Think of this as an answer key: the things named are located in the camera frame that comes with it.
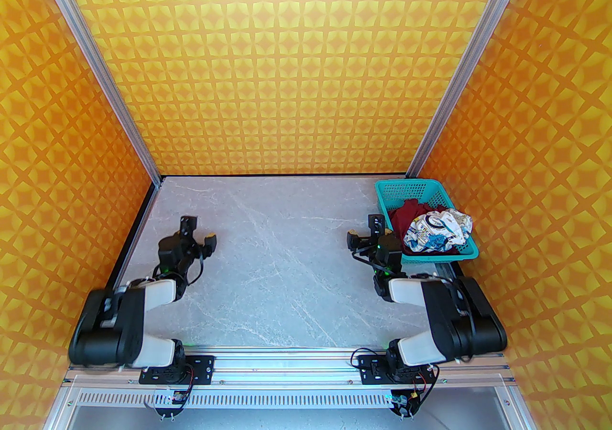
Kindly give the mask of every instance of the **teal plastic basket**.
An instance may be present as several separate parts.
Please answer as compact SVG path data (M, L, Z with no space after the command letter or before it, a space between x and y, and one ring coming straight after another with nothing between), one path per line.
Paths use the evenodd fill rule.
M378 196L378 209L384 214L387 227L393 229L389 213L404 205L404 201L415 198L420 203L428 203L431 207L443 205L452 207L455 205L437 180L405 178L400 180L380 180L376 182L376 195ZM448 255L437 253L433 255L402 255L404 264L441 264L456 262L460 260L471 260L478 256L478 248L472 237L466 244L457 246L461 252L459 255Z

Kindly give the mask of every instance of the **perforated metal panel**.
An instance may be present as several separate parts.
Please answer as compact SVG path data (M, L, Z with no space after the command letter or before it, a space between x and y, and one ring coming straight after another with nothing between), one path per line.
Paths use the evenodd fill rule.
M80 406L139 408L148 404L172 408L174 390L114 390L84 388L79 393ZM389 391L247 391L194 390L187 408L390 408Z

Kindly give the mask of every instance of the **orange wallpaper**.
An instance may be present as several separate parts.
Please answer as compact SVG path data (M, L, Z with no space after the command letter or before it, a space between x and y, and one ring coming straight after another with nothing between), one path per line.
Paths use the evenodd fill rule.
M404 172L487 0L77 0L162 174Z
M612 428L611 6L512 0L422 173L475 218L542 429Z
M54 1L0 14L0 426L39 428L149 178Z

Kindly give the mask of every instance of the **red cloth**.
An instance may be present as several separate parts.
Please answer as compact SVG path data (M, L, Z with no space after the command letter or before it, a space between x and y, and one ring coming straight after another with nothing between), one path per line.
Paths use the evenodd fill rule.
M448 208L444 207L443 205L439 205L434 209L428 203L420 204L417 199L409 198L406 202L404 202L404 205L402 207L396 209L395 211L392 211L392 213L389 214L389 218L391 219L391 226L393 227L393 232L395 233L396 237L402 242L402 250L404 251L404 255L457 255L457 253L459 253L457 248L452 248L444 253L415 253L404 244L404 236L406 236L406 231L408 231L408 228L411 224L413 224L413 221L416 218L422 216L427 212L442 212L446 211L446 209Z

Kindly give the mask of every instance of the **marble tabletop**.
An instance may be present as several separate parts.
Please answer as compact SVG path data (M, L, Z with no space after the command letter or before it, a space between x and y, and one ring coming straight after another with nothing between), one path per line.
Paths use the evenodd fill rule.
M380 299L372 269L346 249L346 232L369 233L378 212L374 183L391 178L166 178L122 280L151 273L157 242L184 214L198 216L197 240L215 232L218 246L180 301L147 313L146 332L185 344L386 347L422 331L425 310Z

